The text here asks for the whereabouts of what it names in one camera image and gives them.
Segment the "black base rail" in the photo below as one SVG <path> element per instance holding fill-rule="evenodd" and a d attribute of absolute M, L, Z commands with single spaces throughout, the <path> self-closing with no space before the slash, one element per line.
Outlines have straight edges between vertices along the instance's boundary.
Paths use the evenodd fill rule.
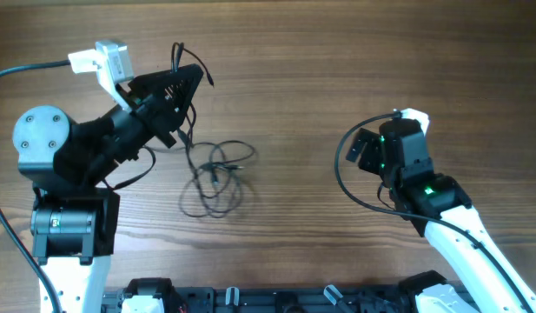
<path fill-rule="evenodd" d="M 435 271 L 395 285 L 308 289 L 176 287 L 168 278 L 134 279 L 103 294 L 101 312 L 475 312 L 463 287 Z"/>

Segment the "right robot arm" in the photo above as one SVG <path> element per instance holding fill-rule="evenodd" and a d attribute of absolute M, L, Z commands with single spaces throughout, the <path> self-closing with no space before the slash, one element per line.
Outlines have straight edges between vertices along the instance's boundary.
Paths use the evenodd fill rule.
<path fill-rule="evenodd" d="M 346 159 L 380 178 L 391 203 L 375 206 L 338 184 L 347 197 L 372 211 L 412 223 L 447 261 L 467 298 L 435 271 L 400 284 L 412 312 L 536 312 L 536 294 L 488 234 L 470 196 L 452 177 L 435 172 L 427 150 L 427 115 L 378 116 L 377 132 L 360 122 L 341 139 L 353 142 Z"/>

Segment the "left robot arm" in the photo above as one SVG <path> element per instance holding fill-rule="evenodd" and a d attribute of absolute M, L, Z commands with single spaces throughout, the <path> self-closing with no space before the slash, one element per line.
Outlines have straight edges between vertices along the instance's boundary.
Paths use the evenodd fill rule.
<path fill-rule="evenodd" d="M 186 119 L 200 81 L 210 78 L 195 63 L 138 77 L 111 70 L 116 106 L 78 123 L 43 105 L 21 116 L 13 131 L 18 170 L 32 182 L 36 199 L 30 232 L 32 255 L 43 271 L 42 311 L 98 312 L 114 252 L 120 206 L 107 176 L 139 157 L 152 138 L 166 147 Z"/>

